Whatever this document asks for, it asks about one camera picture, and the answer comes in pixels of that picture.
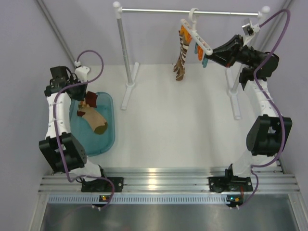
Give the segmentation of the tan striped sock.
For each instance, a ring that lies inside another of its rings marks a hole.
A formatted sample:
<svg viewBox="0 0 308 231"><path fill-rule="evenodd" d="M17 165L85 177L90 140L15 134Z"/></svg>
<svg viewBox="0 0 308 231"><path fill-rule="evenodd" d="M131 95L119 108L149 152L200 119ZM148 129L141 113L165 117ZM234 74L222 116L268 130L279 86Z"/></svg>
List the tan striped sock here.
<svg viewBox="0 0 308 231"><path fill-rule="evenodd" d="M85 119L96 134L104 134L108 128L106 119L93 107L79 108L77 116Z"/></svg>
<svg viewBox="0 0 308 231"><path fill-rule="evenodd" d="M97 98L98 95L92 91L87 91L84 100L80 101L79 108L83 107L97 107Z"/></svg>

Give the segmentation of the brown white striped sock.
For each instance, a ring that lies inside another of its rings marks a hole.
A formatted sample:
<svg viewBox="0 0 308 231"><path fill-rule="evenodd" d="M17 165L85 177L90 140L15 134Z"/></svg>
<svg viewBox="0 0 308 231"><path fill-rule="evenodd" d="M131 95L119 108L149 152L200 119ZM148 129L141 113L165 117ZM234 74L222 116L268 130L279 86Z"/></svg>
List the brown white striped sock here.
<svg viewBox="0 0 308 231"><path fill-rule="evenodd" d="M179 31L179 38L180 38L180 54L176 64L173 67L173 72L176 73L176 81L182 81L185 75L185 61L187 56L187 51L189 48L190 41L187 41L185 38L184 33Z"/></svg>

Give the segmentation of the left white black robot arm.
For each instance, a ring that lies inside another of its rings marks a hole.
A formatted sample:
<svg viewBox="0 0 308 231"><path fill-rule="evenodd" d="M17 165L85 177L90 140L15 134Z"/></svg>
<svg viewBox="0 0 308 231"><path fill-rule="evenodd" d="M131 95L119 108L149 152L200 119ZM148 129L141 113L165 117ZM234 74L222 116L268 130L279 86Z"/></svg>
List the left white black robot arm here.
<svg viewBox="0 0 308 231"><path fill-rule="evenodd" d="M78 103L77 117L85 119L94 134L108 130L108 122L97 111L96 93L87 90L90 68L77 64L50 68L51 79L44 94L49 108L48 129L39 149L54 173L66 174L69 182L81 184L84 193L119 193L123 177L108 177L102 166L89 160L86 148L73 134L71 106Z"/></svg>

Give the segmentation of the white clip hanger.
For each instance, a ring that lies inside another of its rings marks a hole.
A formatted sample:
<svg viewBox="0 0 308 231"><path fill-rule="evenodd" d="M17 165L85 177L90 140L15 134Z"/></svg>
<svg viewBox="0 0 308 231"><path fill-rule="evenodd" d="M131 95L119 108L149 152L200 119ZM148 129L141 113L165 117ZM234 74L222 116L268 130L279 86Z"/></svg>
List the white clip hanger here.
<svg viewBox="0 0 308 231"><path fill-rule="evenodd" d="M197 10L197 8L191 8L189 11L188 18L192 25L190 25L185 19L181 19L180 22L188 34L190 34L191 38L201 47L204 53L210 56L213 53L212 48L200 37L196 30L197 16L194 15L194 13L196 13Z"/></svg>

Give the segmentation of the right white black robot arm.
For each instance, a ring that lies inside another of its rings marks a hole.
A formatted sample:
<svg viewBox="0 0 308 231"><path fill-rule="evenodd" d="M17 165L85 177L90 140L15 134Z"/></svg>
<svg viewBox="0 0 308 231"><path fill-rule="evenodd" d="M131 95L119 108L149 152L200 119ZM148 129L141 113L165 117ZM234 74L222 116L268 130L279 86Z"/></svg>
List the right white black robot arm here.
<svg viewBox="0 0 308 231"><path fill-rule="evenodd" d="M270 103L267 79L279 64L276 54L261 52L248 47L240 35L213 50L210 60L231 67L235 62L244 64L239 83L249 98L256 120L246 136L246 150L227 169L223 177L210 177L211 192L251 192L251 168L264 165L283 149L292 127L289 117L279 117Z"/></svg>

